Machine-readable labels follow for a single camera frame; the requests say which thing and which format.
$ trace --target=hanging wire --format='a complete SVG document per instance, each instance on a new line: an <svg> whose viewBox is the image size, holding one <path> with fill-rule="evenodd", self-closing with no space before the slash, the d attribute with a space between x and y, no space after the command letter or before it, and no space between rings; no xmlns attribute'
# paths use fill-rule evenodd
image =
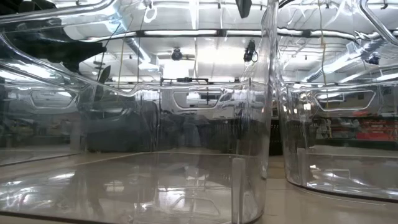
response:
<svg viewBox="0 0 398 224"><path fill-rule="evenodd" d="M321 46L323 48L322 51L322 64L321 64L321 70L323 74L323 82L326 86L326 75L325 71L323 69L323 63L325 61L325 50L326 50L326 44L325 44L325 38L323 36L323 28L322 28L322 10L321 10L321 4L320 1L318 0L318 9L319 9L319 16L320 16L320 29L321 29ZM329 108L329 97L328 97L328 89L326 89L326 109ZM331 138L331 129L329 128L329 137Z"/></svg>
<svg viewBox="0 0 398 224"><path fill-rule="evenodd" d="M124 33L124 36L123 36L123 39L122 39L122 52L121 52L121 55L120 55L120 68L119 68L118 88L120 86L120 76L121 76L122 65L123 65L124 40L126 39L127 31L130 29L130 26L131 26L133 20L134 20L134 17L131 17L130 24L126 27L126 32Z"/></svg>
<svg viewBox="0 0 398 224"><path fill-rule="evenodd" d="M280 59L280 51L279 51L279 47L278 47L278 41L276 41L276 53L277 53L277 58L279 60Z"/></svg>
<svg viewBox="0 0 398 224"><path fill-rule="evenodd" d="M112 36L118 31L120 25L121 25L121 22L119 23L119 25L118 25L118 27L116 28L116 30L115 30L115 31L112 33L112 35L109 37L109 39L106 41L104 47L106 47L106 46L108 45L109 41L112 39ZM104 62L104 56L105 56L105 52L102 52L102 58L101 58L101 63L100 63L100 65L99 65L97 81L100 79L102 64L103 64L103 62Z"/></svg>

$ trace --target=plastic bin handle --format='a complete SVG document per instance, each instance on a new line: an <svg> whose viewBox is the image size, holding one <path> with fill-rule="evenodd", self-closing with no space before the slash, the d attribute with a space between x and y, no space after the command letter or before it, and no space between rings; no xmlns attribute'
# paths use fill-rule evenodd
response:
<svg viewBox="0 0 398 224"><path fill-rule="evenodd" d="M321 110L323 110L323 111L325 111L325 112L332 112L332 111L356 111L356 110L365 110L365 109L367 109L369 106L370 106L370 104L372 103L372 101L374 100L374 97L376 96L376 93L374 92L374 91L372 91L372 90L358 90L358 91L340 91L340 92L338 92L338 91L336 91L336 92L333 92L333 93L329 93L329 94L342 94L342 95L345 95L345 94L349 94L349 93L372 93L372 96L370 97L370 99L369 99L369 102L368 103L366 103L364 106L362 106L362 107L355 107L355 108L350 108L350 107L347 107L347 108L324 108L321 104L320 104L320 102L318 101L318 99L317 99L317 95L320 95L320 94L315 94L315 96L314 96L314 99L315 99L315 102L317 103L317 105L321 108Z"/></svg>
<svg viewBox="0 0 398 224"><path fill-rule="evenodd" d="M196 107L196 108L184 108L184 107L180 106L180 105L177 103L177 100L175 99L175 94L176 94L176 93L188 93L188 92L190 92L190 91L192 91L192 90L187 90L187 91L175 91L175 92L172 94L174 104L176 105L176 107L177 107L180 111L192 111L192 110L195 110L195 111L202 111L202 110L203 110L203 111L206 111L206 110L211 110L211 109L215 109L215 108L218 106L219 102L220 102L220 99L218 99L217 102L216 102L213 106L207 106L207 107L202 107L202 108L198 108L198 107ZM198 92L203 92L203 93L206 93L206 92L209 92L209 91L214 91L214 90L198 90Z"/></svg>
<svg viewBox="0 0 398 224"><path fill-rule="evenodd" d="M370 8L368 7L368 0L360 0L359 8L362 10L365 16L371 21L371 23L375 26L380 36L384 40L386 40L390 44L398 46L398 40L396 39L396 37L394 37L394 35L391 34L388 28L379 20L379 18L377 18L375 13L373 13L372 10L370 10Z"/></svg>

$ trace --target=curved plastic edge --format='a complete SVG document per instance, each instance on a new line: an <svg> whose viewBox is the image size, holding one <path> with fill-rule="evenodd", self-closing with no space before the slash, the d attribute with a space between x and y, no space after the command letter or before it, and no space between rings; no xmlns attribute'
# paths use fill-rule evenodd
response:
<svg viewBox="0 0 398 224"><path fill-rule="evenodd" d="M336 92L331 92L329 94L345 94L345 93L372 93L372 97L370 98L369 102L363 106L362 108L333 108L333 109L327 109L324 108L318 98L317 95L327 95L327 93L317 93L314 96L315 102L317 103L317 105L321 108L321 110L323 110L324 112L334 112L334 111L356 111L356 110L366 110L370 104L373 102L374 97L376 96L376 93L372 90L361 90L361 91L349 91L349 92L341 92L341 91L336 91Z"/></svg>
<svg viewBox="0 0 398 224"><path fill-rule="evenodd" d="M62 156L52 156L52 157L46 157L46 158L40 158L40 159L29 159L26 161L19 161L19 162L10 162L7 164L0 164L0 167L6 167L6 166L11 166L11 165L17 165L17 164L24 164L27 162L37 162L37 161L43 161L43 160L47 160L47 159L57 159L57 158L61 158L61 157L69 157L69 156L75 156L75 155L80 155L80 152L76 152L76 153L72 153L72 154L67 154L67 155L62 155Z"/></svg>
<svg viewBox="0 0 398 224"><path fill-rule="evenodd" d="M68 14L75 15L75 14L83 14L87 12L98 11L108 7L114 1L116 0L102 0L99 3L89 4L85 6L73 6L73 7L66 7L63 9L49 9L45 11L34 11L28 13L0 16L0 25L9 24L12 22L31 21L35 19L43 20L57 16L64 16Z"/></svg>
<svg viewBox="0 0 398 224"><path fill-rule="evenodd" d="M391 34L387 27L377 18L377 16L368 8L368 0L359 0L359 8L365 14L365 16L375 26L382 38L388 41L390 44L398 46L398 40Z"/></svg>
<svg viewBox="0 0 398 224"><path fill-rule="evenodd" d="M396 200L396 199L378 198L378 197L371 197L371 196L365 196L365 195L344 194L344 193L330 192L327 190L313 189L310 187L306 187L306 186L302 186L300 184L293 183L293 182L287 180L287 178L285 178L285 179L288 183L290 183L296 187L300 187L301 189L309 190L312 192L318 192L318 193L322 193L322 194L328 194L328 195L339 196L339 197L355 198L355 199L361 199L361 200L372 200L372 201L378 201L378 202L398 203L398 200Z"/></svg>
<svg viewBox="0 0 398 224"><path fill-rule="evenodd" d="M77 220L73 218L64 218L64 217L51 217L46 215L36 215L29 213L19 213L19 212L8 212L1 211L0 215L8 216L8 217L16 217L16 218L27 218L33 220L43 220L43 221L51 221L51 222L60 222L60 223L73 223L73 224L111 224L108 222L98 222L91 220Z"/></svg>

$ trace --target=floor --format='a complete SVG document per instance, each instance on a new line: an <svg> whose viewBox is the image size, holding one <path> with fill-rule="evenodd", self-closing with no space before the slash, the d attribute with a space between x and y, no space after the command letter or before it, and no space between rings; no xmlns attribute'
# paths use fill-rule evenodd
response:
<svg viewBox="0 0 398 224"><path fill-rule="evenodd" d="M10 150L0 150L0 167L73 154L78 154L78 152L71 151L68 144L13 147Z"/></svg>
<svg viewBox="0 0 398 224"><path fill-rule="evenodd" d="M73 170L78 166L88 167L105 164L109 154L81 154L59 157L36 162L0 167L3 178L32 177L53 170ZM123 160L129 155L112 154L113 159ZM346 197L334 197L295 187L284 178L284 160L281 156L269 158L269 174L266 182L266 211L258 223L264 224L326 224L326 223L397 223L398 204L356 200ZM32 221L25 218L0 217L0 223L46 223L57 222Z"/></svg>

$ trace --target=ceiling light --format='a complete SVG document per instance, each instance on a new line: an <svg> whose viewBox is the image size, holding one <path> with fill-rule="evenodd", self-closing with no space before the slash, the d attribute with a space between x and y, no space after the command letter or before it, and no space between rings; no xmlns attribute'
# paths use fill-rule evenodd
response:
<svg viewBox="0 0 398 224"><path fill-rule="evenodd" d="M217 30L153 30L145 31L145 35L215 35Z"/></svg>
<svg viewBox="0 0 398 224"><path fill-rule="evenodd" d="M346 33L338 32L338 31L328 31L328 30L324 30L323 32L322 32L322 30L311 31L311 36L319 36L322 34L323 35L334 35L334 36L347 38L347 39L355 39L355 36L352 34L346 34Z"/></svg>
<svg viewBox="0 0 398 224"><path fill-rule="evenodd" d="M340 83L348 82L348 81L353 80L354 78L360 77L361 75L362 75L362 74L350 75L349 77L346 77L346 78L340 80L339 82L340 82Z"/></svg>
<svg viewBox="0 0 398 224"><path fill-rule="evenodd" d="M303 31L301 30L290 30L286 28L278 28L278 34L287 34L287 35L302 35Z"/></svg>
<svg viewBox="0 0 398 224"><path fill-rule="evenodd" d="M379 82L379 81L384 81L384 80L390 80L390 79L393 79L393 78L398 78L398 74L383 75L381 77L373 79L373 81Z"/></svg>
<svg viewBox="0 0 398 224"><path fill-rule="evenodd" d="M227 35L261 35L261 30L227 30Z"/></svg>

